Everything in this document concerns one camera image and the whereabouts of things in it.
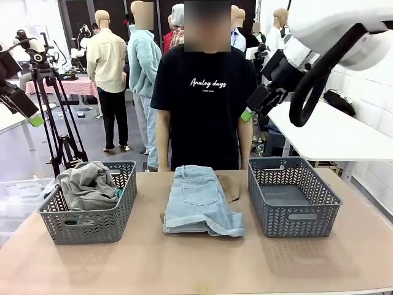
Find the gray plastic basket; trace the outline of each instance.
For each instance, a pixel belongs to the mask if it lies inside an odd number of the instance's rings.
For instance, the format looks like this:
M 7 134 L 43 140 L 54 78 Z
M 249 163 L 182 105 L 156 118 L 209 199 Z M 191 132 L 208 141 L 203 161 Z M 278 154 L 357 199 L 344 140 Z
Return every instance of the gray plastic basket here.
M 267 237 L 329 236 L 341 201 L 304 159 L 250 159 L 248 184 Z
M 76 168 L 86 165 L 81 163 Z M 57 245 L 112 243 L 119 241 L 136 197 L 134 161 L 103 162 L 111 170 L 118 189 L 123 189 L 116 207 L 110 210 L 70 211 L 60 187 L 38 209 L 53 242 Z

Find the light blue hoodie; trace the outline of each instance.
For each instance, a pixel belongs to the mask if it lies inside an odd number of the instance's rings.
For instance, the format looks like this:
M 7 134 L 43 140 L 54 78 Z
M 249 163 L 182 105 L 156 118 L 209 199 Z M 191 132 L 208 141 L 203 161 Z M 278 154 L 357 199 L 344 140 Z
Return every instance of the light blue hoodie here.
M 130 62 L 130 89 L 139 96 L 152 97 L 161 60 L 161 50 L 154 42 L 154 35 L 147 30 L 130 26 L 131 37 L 128 42 Z

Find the camera tripod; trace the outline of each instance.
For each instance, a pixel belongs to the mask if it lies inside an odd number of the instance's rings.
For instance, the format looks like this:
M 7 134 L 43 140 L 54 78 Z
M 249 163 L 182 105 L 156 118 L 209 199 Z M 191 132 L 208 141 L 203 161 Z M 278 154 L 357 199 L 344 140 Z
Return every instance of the camera tripod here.
M 32 64 L 32 66 L 33 68 L 31 70 L 31 76 L 33 78 L 34 87 L 36 89 L 42 118 L 44 118 L 44 110 L 42 108 L 42 104 L 45 104 L 48 114 L 48 123 L 46 120 L 44 122 L 45 133 L 50 151 L 50 162 L 48 164 L 52 165 L 55 176 L 58 176 L 60 174 L 60 165 L 62 162 L 64 163 L 65 169 L 68 169 L 75 167 L 79 162 L 87 162 L 88 159 L 57 69 L 51 68 L 47 62 L 42 64 Z M 46 81 L 46 84 L 48 86 L 53 86 L 53 89 L 55 90 L 57 100 L 60 104 L 61 111 L 63 112 L 63 117 L 68 133 L 67 135 L 59 135 L 58 133 L 55 119 L 53 118 L 52 110 L 49 106 L 48 96 L 45 92 L 44 80 Z M 61 99 L 57 83 L 59 83 L 60 85 L 64 101 Z M 64 104 L 67 107 L 69 116 L 72 121 L 72 126 L 74 127 L 81 149 L 78 149 L 77 147 L 74 134 L 68 122 L 67 110 L 65 110 Z

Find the table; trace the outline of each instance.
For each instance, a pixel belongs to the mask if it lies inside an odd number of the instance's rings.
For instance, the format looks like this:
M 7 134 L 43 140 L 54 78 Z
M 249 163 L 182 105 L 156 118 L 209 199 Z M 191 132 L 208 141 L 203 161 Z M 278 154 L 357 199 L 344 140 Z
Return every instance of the table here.
M 285 136 L 283 157 L 290 145 L 310 161 L 346 162 L 342 178 L 350 182 L 356 161 L 393 160 L 393 139 L 327 103 L 318 103 L 301 128 L 289 120 L 290 102 L 273 108 L 268 116 Z
M 61 81 L 63 84 L 64 92 L 68 95 L 78 95 L 79 96 L 79 104 L 81 106 L 86 106 L 83 102 L 83 99 L 81 95 L 92 95 L 97 100 L 99 99 L 98 97 L 98 90 L 97 86 L 88 78 L 88 77 L 79 77 L 78 80 L 74 81 Z M 46 93 L 55 93 L 55 89 L 52 86 L 47 86 L 46 83 L 44 83 L 45 91 Z M 29 81 L 26 85 L 26 93 L 35 93 L 36 89 L 34 87 L 34 82 Z M 101 105 L 98 102 L 98 109 L 99 109 L 99 115 L 102 117 L 102 111 L 101 111 Z
M 246 171 L 221 171 L 240 186 L 243 238 L 165 235 L 160 213 L 173 173 L 137 173 L 123 238 L 53 244 L 33 213 L 0 249 L 0 294 L 262 294 L 393 289 L 393 230 L 337 175 L 318 174 L 342 199 L 329 238 L 269 239 L 247 192 Z
M 54 103 L 50 103 L 49 106 L 52 109 L 56 105 Z M 45 112 L 47 110 L 46 106 L 42 107 Z M 3 134 L 20 125 L 22 125 L 23 133 L 25 134 L 29 150 L 35 151 L 36 147 L 34 146 L 33 139 L 31 138 L 29 122 L 27 121 L 27 119 L 19 113 L 12 114 L 4 104 L 0 104 L 0 134 Z

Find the red jacket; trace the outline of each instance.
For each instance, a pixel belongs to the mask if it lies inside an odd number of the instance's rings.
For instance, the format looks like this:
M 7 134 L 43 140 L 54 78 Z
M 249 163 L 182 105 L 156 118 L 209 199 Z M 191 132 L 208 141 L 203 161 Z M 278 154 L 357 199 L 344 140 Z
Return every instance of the red jacket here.
M 173 31 L 171 30 L 168 34 L 164 36 L 164 53 L 169 50 L 169 47 L 171 46 L 173 38 Z

